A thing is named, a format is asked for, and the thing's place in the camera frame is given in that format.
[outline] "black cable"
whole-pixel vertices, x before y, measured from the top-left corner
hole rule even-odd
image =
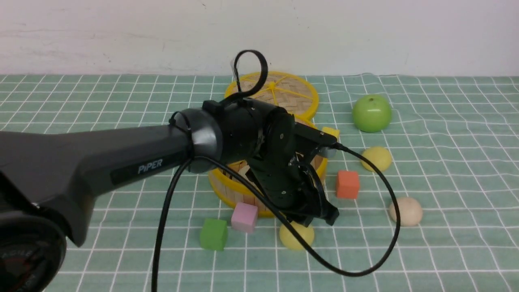
[[[176,184],[179,182],[180,175],[184,170],[191,164],[193,160],[187,159],[175,172],[173,179],[169,185],[164,199],[164,205],[162,207],[162,214],[160,215],[159,227],[157,229],[157,239],[155,240],[155,251],[153,254],[153,267],[152,267],[152,291],[157,291],[158,273],[159,273],[159,260],[160,260],[160,248],[162,246],[162,237],[164,235],[164,229],[166,228],[166,220],[168,219],[169,205],[171,204],[171,198],[173,198],[173,192]]]
[[[373,265],[371,268],[366,269],[366,270],[361,271],[361,272],[347,272],[347,271],[341,270],[341,269],[333,266],[332,264],[327,262],[325,259],[323,259],[313,248],[311,248],[305,242],[305,240],[299,235],[299,233],[285,219],[283,214],[281,214],[281,212],[278,211],[277,208],[269,200],[265,199],[263,197],[263,195],[257,190],[257,188],[252,186],[252,184],[250,182],[248,182],[246,179],[244,179],[241,175],[239,175],[232,168],[228,167],[227,165],[225,165],[225,164],[223,164],[223,163],[221,163],[219,161],[216,161],[216,160],[214,160],[214,159],[212,159],[210,157],[206,157],[206,156],[195,156],[193,158],[190,158],[190,159],[186,160],[178,168],[178,170],[176,171],[173,179],[171,180],[170,187],[168,188],[168,192],[166,194],[166,199],[164,201],[164,206],[162,208],[162,214],[161,214],[161,217],[160,217],[159,227],[158,227],[158,230],[157,230],[157,241],[155,243],[155,253],[154,253],[154,257],[153,257],[153,270],[152,270],[152,292],[156,292],[157,291],[157,279],[158,279],[158,266],[159,266],[159,258],[160,258],[160,247],[161,247],[162,237],[163,237],[164,228],[165,228],[165,225],[166,225],[166,219],[167,219],[167,215],[168,215],[168,211],[169,211],[169,205],[171,203],[171,198],[172,198],[172,195],[173,195],[173,191],[174,191],[174,189],[176,187],[176,184],[178,183],[178,180],[179,180],[180,176],[184,172],[184,170],[187,168],[187,166],[193,160],[196,160],[196,159],[202,159],[202,160],[209,161],[212,164],[214,164],[216,167],[218,167],[220,169],[223,169],[223,170],[225,170],[226,172],[228,172],[230,174],[233,174],[239,182],[241,182],[243,185],[245,185],[267,208],[269,208],[272,211],[272,213],[281,221],[281,223],[283,225],[285,225],[285,227],[292,233],[292,235],[294,235],[294,237],[305,248],[305,250],[308,253],[310,253],[319,263],[321,263],[323,266],[325,266],[329,270],[331,270],[331,271],[333,271],[333,272],[335,272],[337,274],[343,275],[343,276],[361,277],[361,276],[365,276],[365,275],[371,274],[372,272],[374,272],[378,268],[380,268],[384,264],[384,262],[387,260],[389,255],[391,254],[391,252],[392,252],[392,250],[393,250],[393,248],[394,248],[394,246],[395,246],[395,244],[397,242],[398,235],[399,235],[399,232],[400,232],[400,224],[401,224],[400,223],[400,209],[398,207],[397,198],[395,197],[393,189],[392,189],[391,185],[389,184],[389,182],[387,181],[386,177],[382,174],[382,172],[371,161],[369,161],[367,158],[365,158],[361,154],[358,154],[355,151],[350,150],[349,148],[345,147],[344,145],[342,145],[342,144],[340,144],[338,142],[335,143],[332,147],[335,148],[335,149],[342,150],[342,151],[345,151],[347,153],[350,153],[350,154],[354,155],[355,157],[361,159],[362,161],[366,162],[369,166],[371,166],[375,170],[375,172],[380,176],[380,178],[384,182],[384,184],[386,185],[386,188],[388,189],[389,194],[391,196],[391,199],[393,201],[394,208],[395,208],[395,213],[396,213],[396,217],[397,217],[397,222],[396,222],[397,226],[395,228],[394,236],[393,236],[393,238],[391,240],[391,243],[389,244],[389,247],[388,247],[386,253],[382,256],[382,258],[375,265]]]

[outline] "green cube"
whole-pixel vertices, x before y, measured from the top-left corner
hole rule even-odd
[[[207,218],[200,233],[200,245],[203,249],[224,250],[227,243],[227,221]]]

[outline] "green apple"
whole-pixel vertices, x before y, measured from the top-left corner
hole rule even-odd
[[[382,95],[366,95],[355,102],[352,116],[353,123],[359,130],[378,132],[391,123],[391,105]]]

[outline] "woven bamboo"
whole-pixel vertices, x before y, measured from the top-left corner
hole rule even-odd
[[[259,77],[259,72],[240,77],[241,90],[254,87]],[[225,97],[237,91],[236,82],[233,82],[227,88]],[[319,104],[319,95],[310,83],[299,76],[275,71],[268,73],[265,85],[252,98],[278,105],[306,120],[313,118]]]
[[[311,126],[315,128],[310,121],[296,117],[296,120],[302,124]],[[316,170],[317,175],[321,179],[321,182],[324,183],[325,174],[326,174],[326,165],[328,160],[321,156],[316,156],[314,160],[310,163],[312,167]],[[234,171],[241,174],[245,179],[245,170],[248,168],[247,162],[240,161],[237,163],[233,163],[229,165]],[[224,202],[227,206],[231,208],[235,208],[237,203],[243,202],[250,205],[255,205],[258,207],[258,216],[260,217],[273,217],[272,212],[263,205],[263,203],[258,200],[254,194],[247,189],[241,182],[239,182],[236,178],[232,177],[232,175],[223,172],[223,170],[217,168],[208,173],[209,182],[211,183],[211,187],[213,188],[216,195]]]

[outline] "green checkered tablecloth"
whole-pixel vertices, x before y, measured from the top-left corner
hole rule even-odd
[[[418,199],[424,218],[402,228],[377,272],[347,278],[305,252],[285,249],[279,222],[253,234],[229,228],[223,252],[202,250],[204,218],[230,221],[207,174],[185,174],[173,197],[161,253],[159,290],[196,292],[519,291],[519,77],[305,76],[319,93],[313,122],[340,130],[361,152],[387,147],[385,172],[397,196]],[[171,113],[220,100],[230,76],[0,75],[0,129],[41,133],[165,123]],[[383,94],[394,119],[383,132],[359,132],[353,103]],[[334,197],[340,169],[360,174],[356,201]],[[348,154],[329,162],[326,189],[341,216],[316,220],[314,248],[346,270],[378,261],[394,232],[390,197],[375,174]],[[163,198],[173,170],[101,197],[84,246],[69,246],[46,292],[149,291]]]

